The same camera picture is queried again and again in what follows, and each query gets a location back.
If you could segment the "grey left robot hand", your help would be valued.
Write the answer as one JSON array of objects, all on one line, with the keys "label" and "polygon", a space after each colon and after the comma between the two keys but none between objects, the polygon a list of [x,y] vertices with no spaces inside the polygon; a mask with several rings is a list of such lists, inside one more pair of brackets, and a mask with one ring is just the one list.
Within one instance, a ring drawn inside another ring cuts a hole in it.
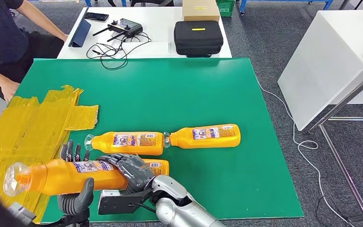
[{"label": "grey left robot hand", "polygon": [[[66,162],[73,161],[88,161],[90,151],[86,151],[84,157],[81,158],[80,150],[81,145],[77,144],[76,148],[73,149],[74,142],[69,140],[63,144],[59,157]],[[93,190],[94,190],[94,179],[89,177],[84,181],[83,188],[80,193],[73,194],[61,194],[57,196],[58,207],[65,215],[78,215],[86,210],[93,201]]]}]

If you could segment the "person's right hand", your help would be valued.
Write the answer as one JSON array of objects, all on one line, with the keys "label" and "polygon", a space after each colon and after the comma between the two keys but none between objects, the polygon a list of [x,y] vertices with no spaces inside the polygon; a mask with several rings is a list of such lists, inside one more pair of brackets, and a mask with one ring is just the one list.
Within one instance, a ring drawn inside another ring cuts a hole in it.
[{"label": "person's right hand", "polygon": [[0,83],[1,91],[4,96],[4,100],[8,103],[14,96],[19,87],[19,83],[7,79]]}]

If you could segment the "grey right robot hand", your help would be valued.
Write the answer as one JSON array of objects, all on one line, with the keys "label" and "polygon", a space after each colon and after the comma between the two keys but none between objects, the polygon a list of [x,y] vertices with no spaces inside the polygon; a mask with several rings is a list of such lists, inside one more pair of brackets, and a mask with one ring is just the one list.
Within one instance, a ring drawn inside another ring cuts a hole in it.
[{"label": "grey right robot hand", "polygon": [[128,185],[123,194],[142,192],[155,178],[151,168],[139,156],[134,154],[107,154],[99,156],[97,160],[115,166],[127,180]]}]

